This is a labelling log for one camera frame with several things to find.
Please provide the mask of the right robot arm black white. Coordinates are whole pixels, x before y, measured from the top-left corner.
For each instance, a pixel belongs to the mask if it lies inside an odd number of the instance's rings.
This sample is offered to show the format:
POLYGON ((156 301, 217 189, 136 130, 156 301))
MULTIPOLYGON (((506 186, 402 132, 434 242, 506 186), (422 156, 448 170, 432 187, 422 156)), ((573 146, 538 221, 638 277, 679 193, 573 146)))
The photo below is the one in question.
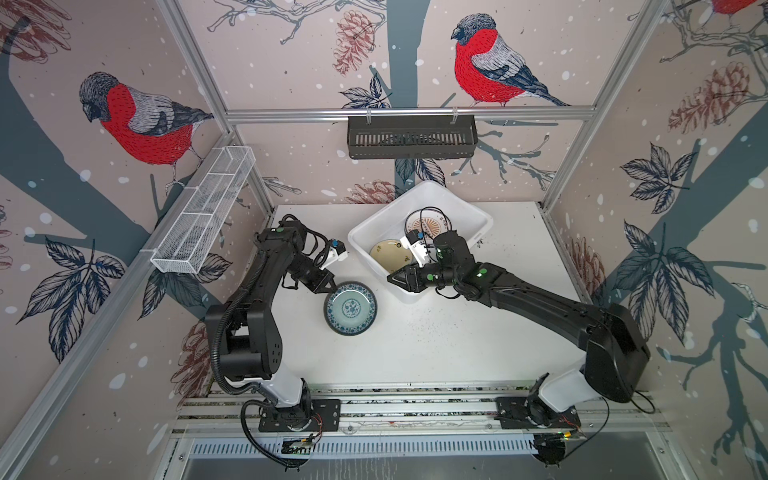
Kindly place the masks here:
POLYGON ((528 283, 492 263, 481 263, 456 231, 438 235, 435 261, 416 262, 388 275, 410 293, 454 289, 456 296, 512 312, 560 335, 585 354, 582 362, 540 376, 524 399, 499 406, 499 420, 550 427, 576 404, 601 397, 630 403, 650 360, 647 341, 626 307, 599 307, 528 283))

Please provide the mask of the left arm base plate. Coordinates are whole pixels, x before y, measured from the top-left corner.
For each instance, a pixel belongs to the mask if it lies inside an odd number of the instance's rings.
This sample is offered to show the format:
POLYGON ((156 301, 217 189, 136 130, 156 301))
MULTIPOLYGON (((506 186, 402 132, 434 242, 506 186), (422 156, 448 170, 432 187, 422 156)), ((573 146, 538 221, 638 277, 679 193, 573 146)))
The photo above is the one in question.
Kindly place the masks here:
POLYGON ((292 407, 268 407, 262 410, 260 433, 336 432, 339 428, 341 401, 318 399, 292 407))

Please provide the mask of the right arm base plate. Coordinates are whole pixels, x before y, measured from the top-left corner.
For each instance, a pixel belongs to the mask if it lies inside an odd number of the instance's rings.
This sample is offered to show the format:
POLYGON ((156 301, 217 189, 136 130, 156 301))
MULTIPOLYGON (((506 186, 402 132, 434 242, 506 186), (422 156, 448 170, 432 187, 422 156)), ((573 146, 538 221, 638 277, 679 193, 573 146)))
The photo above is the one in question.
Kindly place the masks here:
POLYGON ((504 430, 577 430, 581 421, 574 407, 556 412, 539 400, 527 397, 497 397, 495 419, 504 430))

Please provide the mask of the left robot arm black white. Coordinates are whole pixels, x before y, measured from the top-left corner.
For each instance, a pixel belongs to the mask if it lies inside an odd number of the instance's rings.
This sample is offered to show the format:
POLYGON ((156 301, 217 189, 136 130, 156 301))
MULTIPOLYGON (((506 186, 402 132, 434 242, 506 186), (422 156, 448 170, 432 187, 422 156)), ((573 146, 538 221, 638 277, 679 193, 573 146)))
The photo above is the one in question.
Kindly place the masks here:
POLYGON ((307 382, 282 371, 283 341, 272 313, 275 295, 289 277, 315 294, 337 290, 328 266, 347 255, 345 244, 288 215, 255 237, 257 252, 239 287, 208 309, 210 364, 219 388, 230 396, 258 394, 262 431, 321 429, 307 382))

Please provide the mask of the orange sunburst plate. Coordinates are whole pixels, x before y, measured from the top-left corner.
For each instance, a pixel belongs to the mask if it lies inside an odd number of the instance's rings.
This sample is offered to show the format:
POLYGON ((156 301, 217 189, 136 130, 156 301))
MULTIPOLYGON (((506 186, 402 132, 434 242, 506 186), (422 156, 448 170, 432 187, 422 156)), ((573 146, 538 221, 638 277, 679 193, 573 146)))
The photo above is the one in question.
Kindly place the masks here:
POLYGON ((419 230, 424 232, 424 237, 434 239, 442 233, 452 229, 450 219, 437 210, 418 210, 412 212, 405 221, 405 233, 410 230, 419 230))

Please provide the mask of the white plastic bin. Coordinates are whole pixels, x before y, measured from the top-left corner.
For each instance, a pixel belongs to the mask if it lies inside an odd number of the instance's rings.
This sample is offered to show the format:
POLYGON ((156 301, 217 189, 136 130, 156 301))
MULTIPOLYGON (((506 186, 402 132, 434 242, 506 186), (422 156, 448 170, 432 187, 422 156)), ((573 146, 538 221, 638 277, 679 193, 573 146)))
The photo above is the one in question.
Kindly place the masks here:
POLYGON ((379 244, 399 244, 406 253, 415 255, 415 263, 423 266, 436 258, 433 240, 438 235, 455 230, 472 247, 492 226, 490 214, 440 184, 425 181, 354 227, 348 243, 391 294, 404 304, 413 304, 422 295, 387 282, 389 270, 373 257, 379 244))

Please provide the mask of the yellow plate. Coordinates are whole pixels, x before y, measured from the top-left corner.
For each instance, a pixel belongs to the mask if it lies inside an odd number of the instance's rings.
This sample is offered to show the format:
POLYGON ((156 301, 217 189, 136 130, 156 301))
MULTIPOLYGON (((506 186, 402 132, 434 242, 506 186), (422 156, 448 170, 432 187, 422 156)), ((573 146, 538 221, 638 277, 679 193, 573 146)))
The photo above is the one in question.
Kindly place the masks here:
POLYGON ((369 255, 388 274, 394 273, 414 261, 411 251, 395 239, 380 241, 372 247, 369 255))

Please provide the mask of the teal patterned plate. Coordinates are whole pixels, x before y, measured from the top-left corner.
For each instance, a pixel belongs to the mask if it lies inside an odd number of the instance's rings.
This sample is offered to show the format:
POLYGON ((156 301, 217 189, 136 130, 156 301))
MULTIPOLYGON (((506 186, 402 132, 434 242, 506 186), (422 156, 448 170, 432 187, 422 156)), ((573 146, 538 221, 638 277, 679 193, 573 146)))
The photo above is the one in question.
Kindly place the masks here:
POLYGON ((323 313, 328 326, 342 336, 356 336, 367 331, 374 323, 378 304, 373 291, 360 282, 340 284, 328 294, 323 313))

